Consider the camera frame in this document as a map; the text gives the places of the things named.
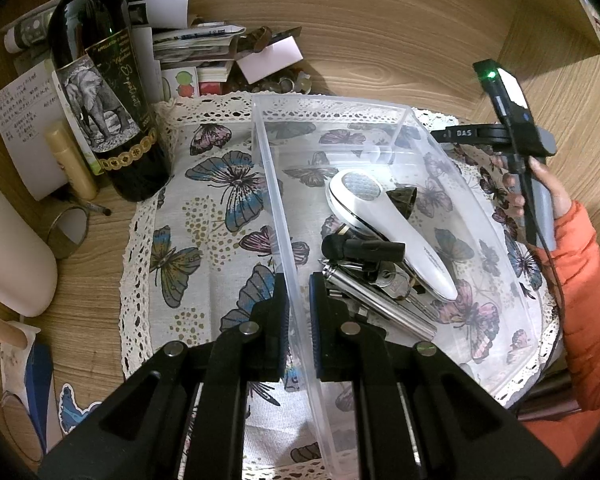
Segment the pink paper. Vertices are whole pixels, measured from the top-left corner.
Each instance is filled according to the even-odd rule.
[[[293,36],[266,47],[262,52],[249,54],[237,61],[240,70],[252,84],[263,77],[302,60],[302,53]]]

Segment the handheld controller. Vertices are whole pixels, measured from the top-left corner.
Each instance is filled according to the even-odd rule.
[[[549,190],[535,178],[528,157],[545,162],[555,155],[554,136],[534,123],[518,80],[493,59],[474,63],[474,70],[502,124],[462,124],[431,132],[438,142],[490,144],[507,159],[509,173],[519,179],[518,191],[525,197],[526,241],[542,247],[536,224],[546,248],[555,249],[554,213]]]

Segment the orange sleeve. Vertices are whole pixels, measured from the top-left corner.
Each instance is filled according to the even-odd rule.
[[[574,201],[555,221],[555,239],[552,257],[564,293],[567,364],[578,403],[595,410],[600,408],[600,247],[582,204]]]
[[[567,415],[561,420],[532,420],[524,426],[567,465],[580,452],[600,423],[600,410]]]

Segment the human hand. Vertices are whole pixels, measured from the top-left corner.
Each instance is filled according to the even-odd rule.
[[[501,168],[504,164],[501,157],[494,157],[493,163]],[[571,197],[567,190],[564,189],[560,180],[558,180],[546,165],[542,164],[532,156],[529,157],[529,166],[536,178],[544,184],[551,194],[554,218],[560,218],[561,216],[566,215],[569,209],[571,209]],[[510,173],[506,173],[502,177],[502,185],[507,188],[513,187],[515,183],[515,177]],[[510,193],[508,199],[509,203],[512,204],[510,210],[512,216],[524,215],[523,207],[525,205],[525,198],[519,193]]]

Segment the elephant illustration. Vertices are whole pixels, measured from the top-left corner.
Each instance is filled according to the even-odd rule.
[[[93,134],[90,118],[104,137],[104,141],[112,136],[104,118],[105,112],[113,112],[117,115],[120,122],[119,133],[129,128],[131,116],[98,73],[87,67],[78,67],[67,78],[65,88],[71,109],[78,122],[82,123],[81,126],[91,146],[101,143],[102,140],[97,139]]]

